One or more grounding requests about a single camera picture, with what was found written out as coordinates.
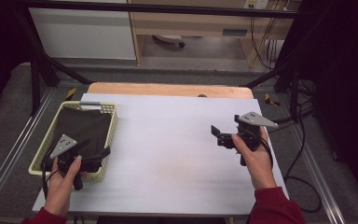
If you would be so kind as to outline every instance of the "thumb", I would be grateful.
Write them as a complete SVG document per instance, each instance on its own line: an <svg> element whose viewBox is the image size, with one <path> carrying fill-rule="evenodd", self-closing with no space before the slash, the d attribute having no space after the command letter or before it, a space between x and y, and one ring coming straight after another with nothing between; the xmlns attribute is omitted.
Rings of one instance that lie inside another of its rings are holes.
<svg viewBox="0 0 358 224"><path fill-rule="evenodd" d="M77 175L77 173L80 170L81 159L82 159L82 157L80 155L78 155L76 157L76 159L74 160L74 162L72 162L71 166L69 167L68 172L65 175L65 178L64 178L65 182L69 182L72 185L72 182L74 181L75 176Z"/></svg>
<svg viewBox="0 0 358 224"><path fill-rule="evenodd" d="M246 146L245 142L237 136L236 134L231 135L232 141L234 142L235 147L237 150L242 154L242 156L246 159L249 157L249 154L251 153L251 149Z"/></svg>

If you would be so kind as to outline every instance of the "silver metal bracket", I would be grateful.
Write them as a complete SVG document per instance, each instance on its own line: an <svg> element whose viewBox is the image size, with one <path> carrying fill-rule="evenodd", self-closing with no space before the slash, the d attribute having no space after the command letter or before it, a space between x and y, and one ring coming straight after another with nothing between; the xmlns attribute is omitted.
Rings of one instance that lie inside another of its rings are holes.
<svg viewBox="0 0 358 224"><path fill-rule="evenodd" d="M76 145L77 145L76 140L63 134L62 137L60 138L60 141L57 143L57 146L54 148L53 152L51 152L50 158L54 159Z"/></svg>
<svg viewBox="0 0 358 224"><path fill-rule="evenodd" d="M243 121L243 122L251 124L251 125L278 128L277 123L274 123L271 120L266 119L263 116L255 113L255 112L249 112L247 114L244 114L244 115L240 116L238 119L240 121Z"/></svg>

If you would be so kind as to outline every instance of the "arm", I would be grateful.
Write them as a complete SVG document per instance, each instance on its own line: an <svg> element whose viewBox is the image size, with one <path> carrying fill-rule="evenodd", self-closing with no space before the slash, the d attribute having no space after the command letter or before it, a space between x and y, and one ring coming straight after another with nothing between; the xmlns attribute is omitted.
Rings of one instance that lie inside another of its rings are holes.
<svg viewBox="0 0 358 224"><path fill-rule="evenodd" d="M261 137L267 142L269 138L264 127L260 127L260 132ZM305 223L297 203L287 200L282 188L277 187L266 149L260 145L253 152L236 134L232 135L232 140L245 158L255 187L256 204L251 212L251 222Z"/></svg>
<svg viewBox="0 0 358 224"><path fill-rule="evenodd" d="M66 222L66 214L69 210L72 185L81 165L81 156L78 156L71 164L65 177L62 174L52 175L48 185L48 198L45 207L41 208L34 218L26 218L22 224L45 224ZM58 170L57 158L53 163L52 174Z"/></svg>

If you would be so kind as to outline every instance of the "hand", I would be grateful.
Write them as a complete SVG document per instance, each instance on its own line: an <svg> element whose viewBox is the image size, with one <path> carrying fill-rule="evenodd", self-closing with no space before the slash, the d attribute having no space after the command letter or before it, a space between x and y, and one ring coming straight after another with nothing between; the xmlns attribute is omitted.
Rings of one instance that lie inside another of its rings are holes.
<svg viewBox="0 0 358 224"><path fill-rule="evenodd" d="M45 204L46 211L56 216L66 216L69 209L74 178L80 169L81 159L81 156L77 156L65 177L62 177L62 174L54 174L51 176L48 185L48 198ZM57 161L58 159L56 158L53 163L52 174L58 170Z"/></svg>
<svg viewBox="0 0 358 224"><path fill-rule="evenodd" d="M267 142L269 137L264 127L260 127L260 132L261 137ZM257 150L253 152L239 136L232 134L231 137L237 150L245 158L255 189L276 188L277 184L272 173L267 150L260 144Z"/></svg>

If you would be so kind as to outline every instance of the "white cabinet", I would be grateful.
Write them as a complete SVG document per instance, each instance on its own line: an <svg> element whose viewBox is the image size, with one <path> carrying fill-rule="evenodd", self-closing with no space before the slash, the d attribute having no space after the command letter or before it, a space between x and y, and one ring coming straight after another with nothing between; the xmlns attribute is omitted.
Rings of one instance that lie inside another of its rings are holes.
<svg viewBox="0 0 358 224"><path fill-rule="evenodd" d="M77 2L127 3L126 0ZM30 8L46 53L56 58L135 60L128 12Z"/></svg>

